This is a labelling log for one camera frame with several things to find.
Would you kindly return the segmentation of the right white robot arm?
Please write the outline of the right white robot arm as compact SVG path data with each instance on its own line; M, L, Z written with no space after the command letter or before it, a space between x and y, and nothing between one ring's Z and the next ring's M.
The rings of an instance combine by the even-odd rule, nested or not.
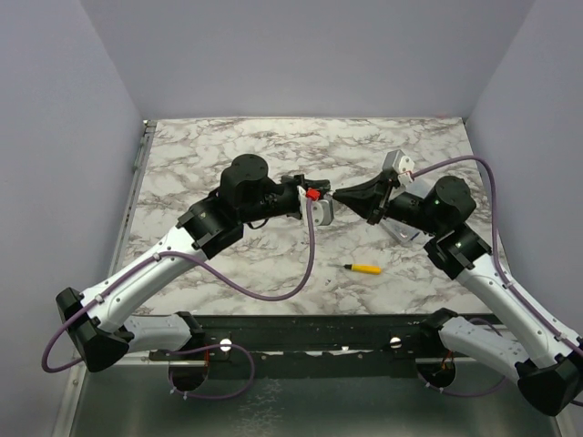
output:
M460 352L511 380L539 412L558 415L582 391L582 338L554 319L495 264L493 249L465 221L476 203L461 178L439 178L420 198L383 175L333 199L369 224L394 219L430 235L424 250L450 279L475 294L514 334L507 340L474 326L451 310L439 310L418 334L420 349L438 356Z

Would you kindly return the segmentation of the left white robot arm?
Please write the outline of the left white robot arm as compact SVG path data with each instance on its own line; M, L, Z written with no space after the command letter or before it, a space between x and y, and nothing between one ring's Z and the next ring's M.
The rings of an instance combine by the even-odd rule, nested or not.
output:
M135 310L189 270L209 269L210 259L242 239L247 224L280 216L311 229L332 222L329 180L296 175L275 182L268 171L257 155L236 157L222 171L219 186L142 256L93 287L57 295L66 332L89 371L103 371L131 352L195 357L205 333L192 315L137 316Z

